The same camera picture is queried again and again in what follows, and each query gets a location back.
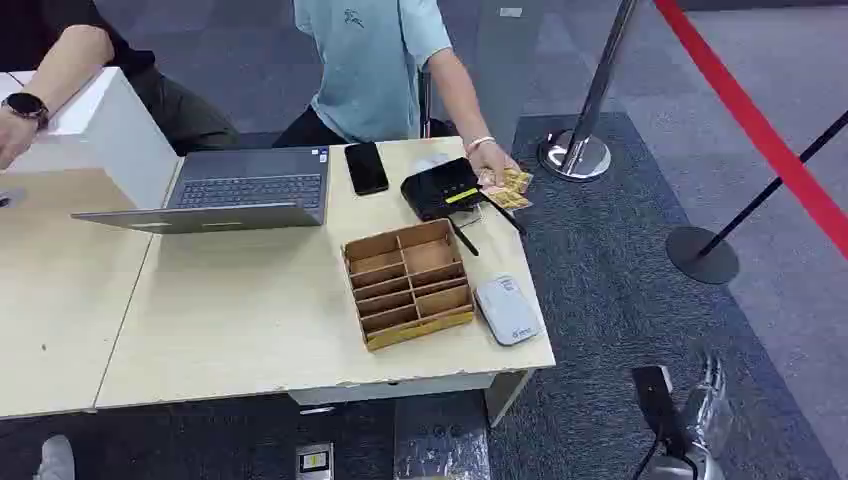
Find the person's hand with bracelet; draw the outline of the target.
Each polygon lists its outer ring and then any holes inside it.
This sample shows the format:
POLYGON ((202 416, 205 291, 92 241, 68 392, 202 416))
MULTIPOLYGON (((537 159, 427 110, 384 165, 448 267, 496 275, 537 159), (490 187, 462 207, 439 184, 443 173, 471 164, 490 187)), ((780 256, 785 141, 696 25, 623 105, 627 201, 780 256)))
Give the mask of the person's hand with bracelet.
POLYGON ((478 144, 471 145, 467 152, 474 170, 484 173, 486 185, 501 187, 505 182, 505 171, 520 171, 520 166, 493 139, 484 139, 478 144))

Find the person's hand with watch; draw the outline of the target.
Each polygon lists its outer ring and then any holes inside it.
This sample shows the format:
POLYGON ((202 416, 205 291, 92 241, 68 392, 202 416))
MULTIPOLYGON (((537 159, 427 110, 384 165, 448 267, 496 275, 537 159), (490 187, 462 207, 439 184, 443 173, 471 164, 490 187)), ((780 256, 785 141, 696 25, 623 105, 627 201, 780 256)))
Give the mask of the person's hand with watch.
POLYGON ((35 119, 16 115, 7 107, 1 108, 1 170, 9 166, 32 145, 39 129, 35 119))

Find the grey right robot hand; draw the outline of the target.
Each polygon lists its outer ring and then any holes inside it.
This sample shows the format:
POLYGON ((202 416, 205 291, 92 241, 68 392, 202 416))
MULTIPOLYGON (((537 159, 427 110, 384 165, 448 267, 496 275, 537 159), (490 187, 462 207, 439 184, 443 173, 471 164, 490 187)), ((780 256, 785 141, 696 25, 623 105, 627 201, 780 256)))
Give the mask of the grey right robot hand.
POLYGON ((727 376, 719 357, 707 354, 704 375, 689 392, 682 410, 686 438, 696 447, 718 457, 729 437, 734 412, 727 396, 727 376))

